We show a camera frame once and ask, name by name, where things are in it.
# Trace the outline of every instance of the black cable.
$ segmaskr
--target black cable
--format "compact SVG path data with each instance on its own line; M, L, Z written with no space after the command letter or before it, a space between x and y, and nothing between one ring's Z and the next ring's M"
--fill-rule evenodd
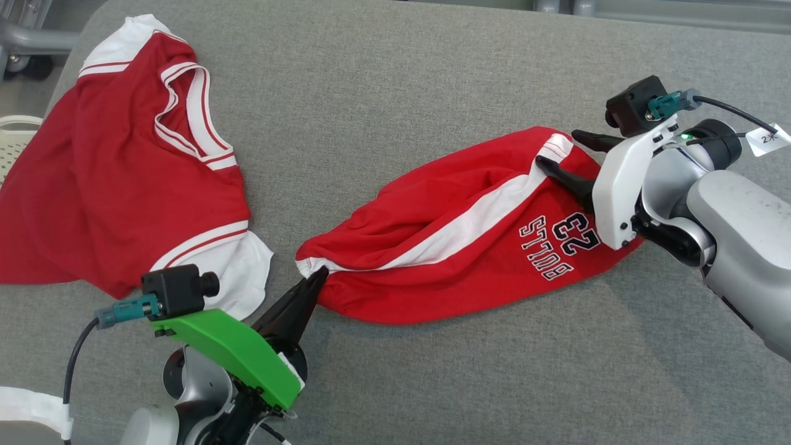
M759 118L753 116L752 114L747 114L746 112L741 111L740 109L734 107L733 105L728 105L725 102L720 102L705 96L693 96L692 100L697 102L702 102L704 104L714 105L715 107L722 108L725 111L732 112L733 114L737 116L741 116L744 119L749 120L753 124L758 125L759 127L765 128L771 134L775 134L778 132L777 130L774 129L774 127L770 126L769 124L760 120Z
M91 320L90 323L82 330L82 334L80 334L80 338L77 339L77 343L74 344L74 349L71 350L71 357L69 357L69 364L66 366L66 381L63 383L63 404L69 405L69 400L71 399L71 379L74 377L74 365L77 364L77 356L80 354L80 349L82 348L82 344L85 343L85 339L88 338L88 334L93 331L93 328L99 325L99 319L94 318ZM71 445L71 440L64 440L63 445Z
M280 443L284 443L286 441L286 438L283 437L283 435L280 434L279 432L276 432L274 429L272 429L271 426L269 426L267 424L261 424L261 428L263 428L264 431L266 431L269 434L271 434L272 437L276 438Z
M711 141L718 141L720 139L727 139L727 138L743 138L746 136L747 133L730 133L728 135L719 135L719 136L710 136L708 138L700 138L700 139L692 139L687 141L686 145L693 145L696 143L707 143Z

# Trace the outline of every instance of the printed number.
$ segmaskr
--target printed number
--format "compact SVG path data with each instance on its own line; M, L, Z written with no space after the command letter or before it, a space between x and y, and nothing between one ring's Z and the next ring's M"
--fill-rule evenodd
M552 226L552 233L558 240L564 240L569 237L569 230L577 229L582 232L587 228L588 219L582 213L577 212Z
M569 238L560 245L560 248L563 249L563 252L566 255L571 256L577 253L577 248L583 250L593 250L594 247L601 243L599 241L599 237L596 236L596 232L594 232L593 229L584 232L582 237L584 239L576 237Z
M594 229L588 229L588 218L579 211L552 226L552 233L558 240L563 241L560 247L566 255L576 255L579 249L593 250L601 244L599 236ZM569 236L570 230L579 230L582 238Z

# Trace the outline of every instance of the white tape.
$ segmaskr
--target white tape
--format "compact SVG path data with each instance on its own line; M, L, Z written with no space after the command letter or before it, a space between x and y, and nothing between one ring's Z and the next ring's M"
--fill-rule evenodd
M278 357L280 357L280 360L283 360L283 363L285 363L286 366L289 367L289 369L291 370L291 373L294 374L294 377L296 377L297 380L299 380L299 390L300 390L300 392L302 392L302 390L305 388L305 381L302 380L302 377L299 376L299 373L297 372L297 370L294 368L294 366L291 364L291 362L286 358L286 356L283 355L282 352L278 354Z
M9 386L0 386L0 420L46 425L63 440L71 439L74 425L69 406L63 404L62 398Z
M791 146L791 136L777 124L772 124L772 127L778 132L772 134L767 129L758 127L744 136L747 143L750 144L752 153L756 157L763 156L764 154L786 146Z

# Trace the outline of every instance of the white basket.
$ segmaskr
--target white basket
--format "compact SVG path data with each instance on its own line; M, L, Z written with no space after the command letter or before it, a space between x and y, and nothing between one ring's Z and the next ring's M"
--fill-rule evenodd
M41 118L33 116L0 117L0 187L13 163L28 146L37 130L6 130L12 124L31 124L41 126Z

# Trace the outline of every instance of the clothing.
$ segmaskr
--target clothing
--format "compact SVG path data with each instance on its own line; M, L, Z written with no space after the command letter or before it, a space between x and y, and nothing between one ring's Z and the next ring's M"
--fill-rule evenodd
M599 166L534 127L450 154L384 186L375 200L297 251L327 266L319 303L377 323L434 321L541 295L607 271L614 251L592 217L536 166L541 154L586 178Z
M194 263L220 276L207 308L251 314L272 252L248 230L209 86L151 15L99 44L0 190L0 282L82 279L121 299L148 271Z

